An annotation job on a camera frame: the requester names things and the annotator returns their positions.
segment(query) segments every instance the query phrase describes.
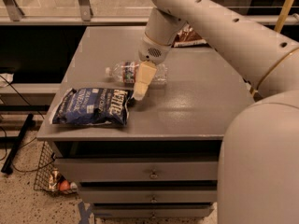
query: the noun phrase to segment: wire basket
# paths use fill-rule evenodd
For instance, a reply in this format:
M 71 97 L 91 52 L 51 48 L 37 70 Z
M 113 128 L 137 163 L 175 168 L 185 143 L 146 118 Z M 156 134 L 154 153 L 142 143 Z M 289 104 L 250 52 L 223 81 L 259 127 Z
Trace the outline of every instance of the wire basket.
M 52 195 L 76 193 L 77 189 L 68 189 L 64 191 L 52 191 L 49 189 L 50 175 L 55 168 L 54 162 L 55 154 L 50 146 L 45 142 L 40 153 L 34 190 L 43 190 Z

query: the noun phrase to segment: gray table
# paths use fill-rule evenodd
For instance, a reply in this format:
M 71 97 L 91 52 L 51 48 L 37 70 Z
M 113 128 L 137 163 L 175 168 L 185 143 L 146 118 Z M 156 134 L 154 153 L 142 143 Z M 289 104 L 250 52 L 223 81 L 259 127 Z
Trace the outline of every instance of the gray table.
M 138 60 L 143 32 L 137 26 L 87 28 L 37 138 L 48 141 L 56 166 L 78 183 L 79 195 L 100 217 L 207 216 L 217 201 L 217 145 L 253 103 L 243 79 L 214 49 L 171 49 L 164 61 L 167 85 L 150 87 L 130 106 L 125 127 L 49 122 L 69 88 L 131 89 L 106 78 L 105 68 Z

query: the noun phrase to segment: table top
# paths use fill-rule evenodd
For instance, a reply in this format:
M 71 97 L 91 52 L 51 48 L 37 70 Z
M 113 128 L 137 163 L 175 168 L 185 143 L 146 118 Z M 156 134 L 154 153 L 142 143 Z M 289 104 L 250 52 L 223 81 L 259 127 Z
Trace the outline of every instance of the table top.
M 105 68 L 138 60 L 145 27 L 88 27 L 50 106 L 37 139 L 220 140 L 232 120 L 253 104 L 242 77 L 212 48 L 171 49 L 165 86 L 151 86 L 146 97 L 129 106 L 125 127 L 74 127 L 50 124 L 53 108 L 69 88 L 125 88 L 105 77 Z

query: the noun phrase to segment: black snack packet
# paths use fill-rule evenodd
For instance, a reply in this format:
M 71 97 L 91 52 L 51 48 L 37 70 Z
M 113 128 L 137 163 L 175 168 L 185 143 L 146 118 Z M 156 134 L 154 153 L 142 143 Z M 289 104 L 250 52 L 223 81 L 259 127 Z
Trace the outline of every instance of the black snack packet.
M 126 125 L 133 91 L 107 88 L 72 89 L 54 111 L 52 124 Z

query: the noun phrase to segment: wooden stick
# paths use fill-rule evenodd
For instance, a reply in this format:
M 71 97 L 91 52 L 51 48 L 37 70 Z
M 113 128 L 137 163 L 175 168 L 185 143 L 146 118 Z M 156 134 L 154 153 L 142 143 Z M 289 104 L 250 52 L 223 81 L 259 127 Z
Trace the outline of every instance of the wooden stick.
M 274 28 L 274 31 L 276 31 L 278 33 L 281 32 L 284 22 L 286 21 L 288 15 L 289 15 L 292 4 L 293 4 L 293 0 L 285 0 L 284 1 L 284 5 L 281 9 L 280 15 L 278 17 L 278 22 Z

